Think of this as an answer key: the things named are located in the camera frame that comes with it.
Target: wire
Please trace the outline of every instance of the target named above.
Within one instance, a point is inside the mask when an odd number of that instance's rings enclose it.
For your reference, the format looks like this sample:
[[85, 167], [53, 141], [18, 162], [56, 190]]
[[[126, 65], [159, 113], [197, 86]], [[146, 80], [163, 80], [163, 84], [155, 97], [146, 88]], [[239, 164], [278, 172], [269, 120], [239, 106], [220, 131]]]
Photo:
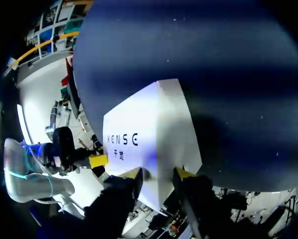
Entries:
[[76, 134], [73, 138], [76, 138], [78, 135], [80, 135], [82, 131], [84, 131], [84, 130], [81, 129], [81, 131], [78, 134]]
[[48, 204], [48, 205], [60, 203], [61, 204], [61, 211], [64, 213], [65, 205], [60, 201], [42, 201], [42, 200], [39, 200], [39, 199], [34, 199], [34, 201], [37, 202], [37, 203], [40, 203], [40, 204]]
[[251, 205], [251, 203], [252, 203], [252, 201], [253, 201], [252, 194], [253, 194], [253, 193], [251, 193], [251, 202], [250, 202], [249, 204], [247, 203], [247, 204], [248, 204], [248, 206], [249, 206], [249, 205]]

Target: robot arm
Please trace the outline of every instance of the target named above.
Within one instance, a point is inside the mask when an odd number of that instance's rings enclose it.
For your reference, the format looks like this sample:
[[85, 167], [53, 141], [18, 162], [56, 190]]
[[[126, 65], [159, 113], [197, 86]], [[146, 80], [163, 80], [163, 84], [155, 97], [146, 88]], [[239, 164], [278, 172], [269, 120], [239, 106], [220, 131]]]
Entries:
[[4, 177], [9, 196], [16, 202], [50, 198], [61, 195], [65, 210], [82, 218], [69, 198], [75, 192], [68, 179], [53, 177], [74, 171], [79, 161], [88, 158], [94, 151], [75, 149], [73, 136], [68, 127], [57, 128], [53, 143], [22, 145], [13, 139], [4, 144]]
[[4, 144], [4, 176], [9, 196], [16, 202], [49, 198], [61, 194], [69, 197], [75, 192], [68, 179], [43, 175], [33, 155], [20, 143], [6, 139]]

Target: cable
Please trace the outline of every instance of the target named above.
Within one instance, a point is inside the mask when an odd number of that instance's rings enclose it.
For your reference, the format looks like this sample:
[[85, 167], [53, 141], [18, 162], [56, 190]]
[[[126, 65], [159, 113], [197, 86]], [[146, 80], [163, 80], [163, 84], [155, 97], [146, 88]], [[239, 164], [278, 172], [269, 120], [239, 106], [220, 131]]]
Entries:
[[251, 202], [250, 202], [249, 204], [247, 203], [248, 206], [251, 205], [251, 203], [252, 203], [252, 201], [253, 201], [253, 196], [252, 196], [252, 194], [253, 194], [253, 193], [251, 193]]
[[51, 198], [53, 196], [54, 189], [53, 189], [53, 185], [51, 183], [50, 178], [48, 176], [46, 176], [46, 178], [48, 179], [49, 184], [50, 184], [50, 196], [49, 197]]
[[84, 131], [84, 130], [81, 129], [81, 131], [78, 134], [76, 134], [73, 138], [76, 138], [78, 135], [80, 135], [82, 131]]

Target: white wall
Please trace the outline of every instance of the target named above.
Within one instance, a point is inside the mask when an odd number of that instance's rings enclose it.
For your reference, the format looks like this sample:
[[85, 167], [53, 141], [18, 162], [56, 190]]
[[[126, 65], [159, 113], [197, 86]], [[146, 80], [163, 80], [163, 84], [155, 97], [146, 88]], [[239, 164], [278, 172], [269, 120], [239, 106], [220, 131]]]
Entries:
[[[61, 100], [61, 80], [66, 75], [66, 63], [63, 58], [39, 69], [18, 84], [20, 103], [23, 107], [27, 131], [32, 143], [50, 142], [45, 134], [45, 127], [50, 123], [50, 113], [54, 102]], [[56, 126], [64, 126], [64, 123], [65, 117], [62, 117], [56, 121]], [[81, 147], [78, 143], [79, 138], [87, 146], [92, 144], [89, 138], [93, 132], [82, 132], [82, 127], [73, 114], [69, 125], [73, 132], [76, 147]], [[65, 178], [69, 179], [75, 187], [75, 193], [71, 198], [82, 208], [89, 206], [103, 190], [103, 186], [91, 169], [81, 170], [80, 174], [71, 172]]]

